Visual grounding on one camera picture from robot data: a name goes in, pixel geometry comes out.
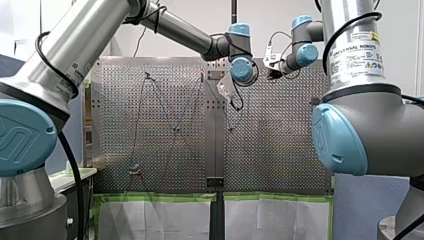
metal stand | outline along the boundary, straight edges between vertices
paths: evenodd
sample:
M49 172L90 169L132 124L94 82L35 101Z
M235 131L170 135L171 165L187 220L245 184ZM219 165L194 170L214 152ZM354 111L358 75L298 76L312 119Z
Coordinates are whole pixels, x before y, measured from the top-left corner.
M0 223L2 240L66 240L66 197L58 195L51 207L26 217Z

